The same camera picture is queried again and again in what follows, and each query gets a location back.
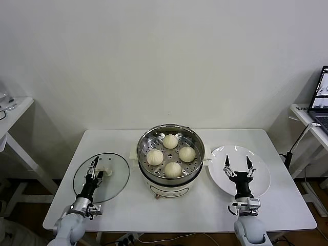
white wall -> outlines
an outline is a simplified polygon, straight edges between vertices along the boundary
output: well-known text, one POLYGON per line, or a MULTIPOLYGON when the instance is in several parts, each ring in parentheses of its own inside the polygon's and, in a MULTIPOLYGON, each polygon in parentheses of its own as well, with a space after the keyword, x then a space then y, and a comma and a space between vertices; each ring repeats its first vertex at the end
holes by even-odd
POLYGON ((327 9, 324 0, 1 1, 0 78, 35 98, 12 133, 54 177, 87 128, 263 128, 284 149, 297 134, 286 109, 309 100, 304 87, 311 94, 328 64, 327 9))

steamed bun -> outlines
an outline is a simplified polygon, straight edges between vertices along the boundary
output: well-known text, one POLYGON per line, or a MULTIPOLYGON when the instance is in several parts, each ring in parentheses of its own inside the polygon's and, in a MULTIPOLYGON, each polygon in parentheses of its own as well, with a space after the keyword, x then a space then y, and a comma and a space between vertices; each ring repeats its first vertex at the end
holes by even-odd
POLYGON ((174 149, 178 145, 178 139, 172 134, 166 135, 163 138, 163 145, 165 148, 174 149))
POLYGON ((179 157, 182 161, 184 162, 191 162, 195 159, 196 157, 196 152, 193 148, 191 147, 183 147, 179 151, 179 157))
POLYGON ((182 174, 182 167, 179 163, 170 162, 165 166, 164 172, 167 178, 177 178, 182 174))
POLYGON ((152 166, 157 166, 162 163, 164 156, 159 150, 151 150, 147 154, 147 162, 152 166))

pot handle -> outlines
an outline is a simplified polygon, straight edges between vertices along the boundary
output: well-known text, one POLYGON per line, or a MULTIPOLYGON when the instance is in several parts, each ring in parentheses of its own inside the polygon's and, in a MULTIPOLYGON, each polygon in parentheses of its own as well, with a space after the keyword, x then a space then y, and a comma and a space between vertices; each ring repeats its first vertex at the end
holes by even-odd
POLYGON ((203 165, 208 166, 209 161, 212 160, 211 148, 208 145, 204 145, 204 148, 205 148, 205 155, 203 159, 203 165))
POLYGON ((131 146, 129 159, 133 160, 133 164, 132 164, 133 167, 138 166, 137 145, 131 146))

white table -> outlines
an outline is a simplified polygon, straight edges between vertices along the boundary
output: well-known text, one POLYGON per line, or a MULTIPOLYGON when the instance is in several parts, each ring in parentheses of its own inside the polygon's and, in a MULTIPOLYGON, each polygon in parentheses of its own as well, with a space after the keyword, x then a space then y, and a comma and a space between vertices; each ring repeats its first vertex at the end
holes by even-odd
MULTIPOLYGON (((296 115, 296 117, 305 125, 307 126, 309 123, 314 122, 313 119, 308 114, 308 104, 292 104, 291 110, 296 115)), ((315 151, 304 151, 303 154, 295 161, 293 165, 290 167, 290 174, 292 178, 296 178, 304 168, 317 156, 320 152, 325 149, 328 151, 328 136, 327 134, 320 128, 314 127, 310 129, 310 132, 313 136, 320 142, 320 146, 315 151)), ((321 215, 321 217, 327 217, 328 211, 323 209, 318 196, 315 195, 314 190, 311 186, 302 183, 305 191, 307 192, 306 195, 303 195, 303 198, 306 202, 312 202, 321 215)), ((321 188, 328 188, 328 179, 320 184, 321 188)))
MULTIPOLYGON (((24 149, 16 142, 16 140, 9 134, 9 129, 16 123, 16 121, 25 113, 25 111, 33 104, 33 99, 30 97, 15 97, 17 107, 11 111, 6 112, 6 118, 0 120, 0 145, 8 144, 22 159, 23 165, 33 170, 36 174, 37 180, 47 188, 52 194, 55 194, 58 185, 51 179, 51 177, 24 151, 24 149)), ((14 209, 17 202, 33 202, 33 203, 51 203, 53 196, 42 195, 23 195, 23 191, 27 183, 20 183, 14 195, 10 199, 5 217, 8 217, 14 209)))
MULTIPOLYGON (((233 197, 214 184, 203 168, 194 187, 183 197, 155 199, 138 167, 129 160, 131 146, 145 130, 87 130, 44 220, 51 230, 64 208, 75 201, 73 177, 89 157, 103 152, 123 156, 131 168, 127 186, 114 199, 104 202, 104 213, 88 220, 93 232, 233 232, 237 217, 228 212, 233 197)), ((291 176, 264 130, 196 130, 213 150, 222 145, 240 145, 257 153, 268 165, 271 186, 261 196, 260 213, 271 232, 313 229, 317 226, 291 176)))

glass lid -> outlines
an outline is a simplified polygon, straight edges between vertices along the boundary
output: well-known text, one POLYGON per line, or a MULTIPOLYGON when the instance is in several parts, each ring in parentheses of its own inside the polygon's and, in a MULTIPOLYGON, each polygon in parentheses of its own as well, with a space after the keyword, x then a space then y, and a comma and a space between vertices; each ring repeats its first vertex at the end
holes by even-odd
POLYGON ((130 176, 129 165, 120 155, 114 153, 94 155, 83 162, 74 175, 73 189, 76 195, 82 191, 83 185, 86 182, 85 176, 88 165, 97 156, 99 156, 99 160, 96 166, 96 173, 104 171, 104 175, 99 187, 93 193, 93 203, 108 201, 117 196, 124 189, 130 176))

